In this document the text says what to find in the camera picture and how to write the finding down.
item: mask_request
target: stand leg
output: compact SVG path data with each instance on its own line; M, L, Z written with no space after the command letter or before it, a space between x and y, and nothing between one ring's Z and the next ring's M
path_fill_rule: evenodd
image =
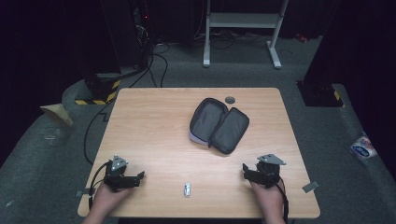
M275 69L280 69L282 67L279 58L277 57L277 53L275 50L275 44L277 40L277 36L279 35L280 27L282 26L283 18L285 17L286 6L288 5L289 0L284 0L282 3L282 7L279 12L279 16L277 17L276 27L274 30L273 38L271 41L267 41L267 46L271 54L271 58L274 63Z
M207 0L205 47L204 47L204 67L210 66L210 0Z

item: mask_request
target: small metal object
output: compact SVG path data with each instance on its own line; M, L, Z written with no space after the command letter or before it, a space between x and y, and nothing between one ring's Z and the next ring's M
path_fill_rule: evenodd
M286 163L284 161L282 161L280 158L278 158L274 154L268 154L268 155L260 156L257 159L259 159L259 161L262 161L262 162L265 162L265 163L271 163L271 164L275 164L275 165L286 165Z
M190 197L191 183L184 184L184 196Z

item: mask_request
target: gray floor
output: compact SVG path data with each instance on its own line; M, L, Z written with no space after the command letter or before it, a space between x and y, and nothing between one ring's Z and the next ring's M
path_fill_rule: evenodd
M279 39L276 48L282 69L275 70L264 38L237 38L227 49L212 48L210 68L202 67L203 48L163 45L155 48L168 62L166 87L276 87L280 89L307 172L320 186L315 189L320 217L295 223L396 223L396 185L380 157L362 164L348 153L361 136L361 124L342 85L334 85L344 107L306 107L296 86L302 80L320 39L306 44ZM216 48L227 42L213 41ZM151 71L160 85L165 62L154 56ZM132 85L138 76L121 81ZM1 223L79 223L80 198L91 166L83 155L84 136L101 105L75 105L82 81L64 92L62 103L75 125L68 138L46 139L54 124L47 116L37 118L0 170ZM154 87L149 73L134 87ZM112 105L105 110L108 115ZM87 135L87 152L94 159L106 123L96 118ZM117 223L109 218L106 223Z

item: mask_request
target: black wall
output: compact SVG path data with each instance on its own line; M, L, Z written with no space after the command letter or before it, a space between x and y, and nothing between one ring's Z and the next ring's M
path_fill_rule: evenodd
M64 48L56 1L1 1L1 158L6 160L39 106L59 104L81 80Z
M304 78L341 83L361 125L396 179L396 2L343 0Z

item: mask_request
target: white metal stand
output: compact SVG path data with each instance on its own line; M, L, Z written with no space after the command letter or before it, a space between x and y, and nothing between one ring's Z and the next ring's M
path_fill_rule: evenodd
M285 16L286 6L289 0L283 0L279 13L257 14L257 13L211 13L210 0L207 0L206 29L204 47L204 67L210 66L210 28L211 27L241 27L241 28L272 28L274 29L271 41L267 46L274 62L274 67L280 69L282 65L277 57L275 44L279 30Z

